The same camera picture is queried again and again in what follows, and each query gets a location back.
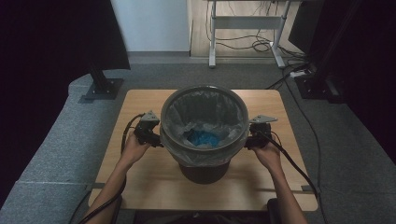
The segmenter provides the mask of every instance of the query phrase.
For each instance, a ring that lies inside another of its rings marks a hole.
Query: gray carpet
[[[216,69],[206,63],[132,64],[132,71],[105,74],[124,78],[117,99],[78,104],[91,77],[70,84],[63,111],[10,192],[0,211],[0,223],[69,221],[85,188],[96,178],[128,90],[180,89],[198,83],[264,89],[281,77],[274,64],[218,64]],[[347,105],[303,100],[292,79],[289,84],[318,134],[321,194],[329,223],[396,223],[396,169],[381,146]],[[286,86],[279,91],[308,174],[317,183],[318,147],[313,132]],[[77,217],[86,211],[86,204]],[[131,223],[128,220],[133,216],[131,210],[121,211],[119,223]],[[320,210],[306,216],[310,223],[324,223]]]

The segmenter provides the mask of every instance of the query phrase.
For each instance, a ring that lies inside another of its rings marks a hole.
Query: wooden platform
[[[96,183],[105,183],[120,157],[122,132],[128,121],[137,114],[152,110],[158,118],[164,101],[175,90],[128,91],[119,118],[114,127],[106,155]],[[278,118],[272,124],[294,161],[305,171],[290,122],[277,91],[239,90],[236,92],[247,105],[248,116],[259,114]],[[154,130],[159,133],[159,126]],[[282,157],[282,166],[290,187],[304,211],[318,208],[312,192],[302,191],[306,181]],[[226,175],[216,183],[199,185],[190,182],[179,170],[178,163],[166,148],[149,148],[145,156],[128,173],[122,208],[176,209],[176,210],[265,210],[265,204],[275,198],[274,184],[268,171],[257,160],[253,151],[242,148],[233,157]],[[90,204],[99,189],[94,189]]]

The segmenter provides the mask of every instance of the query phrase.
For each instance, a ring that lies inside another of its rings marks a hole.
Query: wire
[[[285,69],[282,70],[282,76],[285,76],[285,75],[284,75]],[[290,86],[289,86],[289,84],[288,84],[288,81],[285,81],[285,83],[286,83],[286,86],[288,87],[288,90],[289,90],[289,92],[290,92],[290,94],[291,94],[291,96],[292,96],[294,102],[297,104],[298,109],[300,110],[300,112],[301,112],[302,115],[304,116],[306,122],[309,124],[309,127],[311,128],[312,133],[314,134],[315,140],[316,140],[316,142],[317,142],[317,147],[318,147],[318,189],[319,189],[319,191],[320,191],[320,193],[318,194],[318,202],[319,202],[321,214],[323,215],[324,222],[325,222],[325,223],[329,223],[328,220],[327,220],[326,214],[325,214],[325,212],[324,212],[323,203],[322,203],[322,199],[321,199],[321,158],[322,158],[322,156],[321,156],[321,147],[320,147],[320,143],[319,143],[319,140],[318,140],[318,134],[317,134],[317,132],[315,131],[314,126],[312,125],[312,123],[311,123],[311,121],[309,120],[308,116],[307,116],[307,115],[305,114],[305,112],[301,109],[300,104],[297,102],[296,97],[294,96],[293,92],[292,92],[291,89],[290,89]]]
[[[273,134],[276,136],[277,141],[279,141],[279,144],[282,146],[282,142],[280,141],[280,138],[279,138],[279,136],[277,135],[277,133],[275,133],[275,132],[271,132],[271,133],[273,133]]]
[[[78,203],[78,205],[77,205],[75,211],[73,212],[73,215],[70,217],[69,224],[72,223],[72,221],[73,221],[73,219],[74,219],[74,217],[75,217],[75,215],[76,215],[78,209],[79,209],[79,208],[81,207],[81,205],[82,205],[82,202],[85,201],[85,199],[88,197],[88,195],[90,195],[90,193],[91,193],[91,191],[88,191],[88,192],[84,195],[84,197],[81,199],[81,201],[79,201],[79,203]]]
[[[318,192],[317,189],[315,188],[314,184],[312,183],[311,179],[308,177],[308,175],[306,175],[304,173],[304,171],[302,169],[300,169],[300,167],[294,162],[294,160],[291,158],[291,156],[289,155],[289,153],[286,151],[285,148],[283,148],[280,144],[278,144],[274,139],[267,137],[262,131],[258,131],[255,130],[256,133],[261,134],[264,138],[266,138],[268,141],[270,141],[272,144],[274,144],[274,146],[276,146],[280,152],[282,152],[282,154],[286,157],[286,159],[288,159],[288,161],[290,162],[290,164],[294,167],[294,169],[297,170],[298,173],[300,173],[300,175],[303,176],[303,178],[306,180],[306,182],[308,182],[309,186],[311,187],[312,191],[314,191],[315,197],[318,198]]]
[[[125,130],[123,132],[122,135],[122,142],[121,142],[121,149],[120,149],[120,153],[122,154],[122,151],[125,149],[125,142],[126,142],[126,135],[128,133],[128,131],[131,129],[132,123],[137,119],[137,118],[141,118],[143,117],[145,114],[138,114],[136,115],[134,118],[132,118],[128,124],[125,127]],[[116,193],[116,195],[114,195],[110,200],[108,200],[107,202],[103,203],[102,205],[100,205],[99,207],[97,207],[95,210],[93,210],[91,213],[89,213],[87,216],[85,216],[79,223],[87,223],[89,220],[91,220],[91,218],[95,217],[96,215],[98,215],[100,212],[102,212],[105,208],[107,208],[108,206],[110,206],[112,203],[114,203],[122,194],[122,192],[124,191],[126,186],[126,176],[122,182],[122,186],[119,189],[119,191]]]
[[[304,68],[305,66],[306,66],[306,63],[289,64],[289,65],[287,65],[285,67],[285,69],[288,68],[288,67],[292,67],[293,68],[292,71],[296,71],[296,70],[299,70],[301,68]],[[272,85],[268,86],[267,88],[265,88],[265,90],[279,90],[280,87],[283,85],[283,82],[288,77],[290,77],[290,73],[287,73],[286,75],[283,75],[283,73],[282,73],[282,78],[280,80],[276,81],[275,83],[273,83]]]
[[[276,1],[276,12],[275,12],[275,14],[277,14],[278,4],[279,4],[279,2]],[[269,14],[271,5],[272,5],[272,3],[270,2],[270,5],[269,5],[269,7],[267,8],[267,11],[266,11],[266,15],[267,15],[267,16],[268,16],[268,14]],[[256,8],[256,10],[254,11],[253,15],[256,13],[256,11],[257,11],[260,7],[263,9],[263,8],[264,8],[264,5],[263,5],[263,4],[260,4],[259,7]],[[208,15],[208,12],[209,12],[209,1],[207,1],[207,3],[206,3],[205,32],[206,32],[206,38],[207,38],[209,41],[211,41],[211,38],[209,37],[208,29],[207,29],[207,15]],[[216,44],[217,44],[217,45],[222,45],[222,46],[224,46],[224,47],[226,47],[226,48],[229,48],[229,49],[254,49],[256,52],[266,52],[266,51],[268,51],[268,50],[271,49],[271,45],[270,45],[270,42],[271,42],[271,41],[270,41],[269,39],[267,39],[267,38],[264,38],[264,37],[262,37],[262,36],[259,36],[260,32],[261,32],[261,29],[260,29],[260,30],[258,31],[258,33],[255,34],[255,35],[244,35],[244,36],[234,37],[234,38],[216,38],[216,37],[215,37],[216,40],[221,40],[221,41],[230,41],[230,40],[238,40],[238,39],[244,39],[244,38],[249,38],[249,37],[255,37],[255,38],[256,38],[256,41],[254,41],[254,42],[251,44],[251,46],[249,46],[249,47],[236,48],[236,47],[232,47],[232,46],[230,46],[230,45],[227,45],[227,44],[224,44],[224,43],[220,43],[220,42],[217,42]],[[281,50],[284,54],[289,54],[291,57],[294,57],[294,58],[296,58],[296,59],[302,59],[302,60],[306,59],[306,56],[305,56],[304,54],[302,54],[302,53],[293,52],[293,51],[291,51],[291,50],[287,50],[287,49],[285,49],[285,48],[282,48],[282,47],[279,46],[279,45],[278,45],[278,47],[280,48],[280,50]]]

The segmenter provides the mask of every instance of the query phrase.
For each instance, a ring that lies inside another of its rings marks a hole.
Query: black cloth
[[[40,147],[70,82],[130,69],[108,0],[0,0],[0,206]]]
[[[138,211],[135,224],[265,224],[266,212],[153,212]]]

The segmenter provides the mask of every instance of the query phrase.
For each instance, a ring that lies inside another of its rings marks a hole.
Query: blue object
[[[188,140],[196,147],[200,145],[216,147],[219,144],[219,138],[215,134],[206,131],[192,130]]]

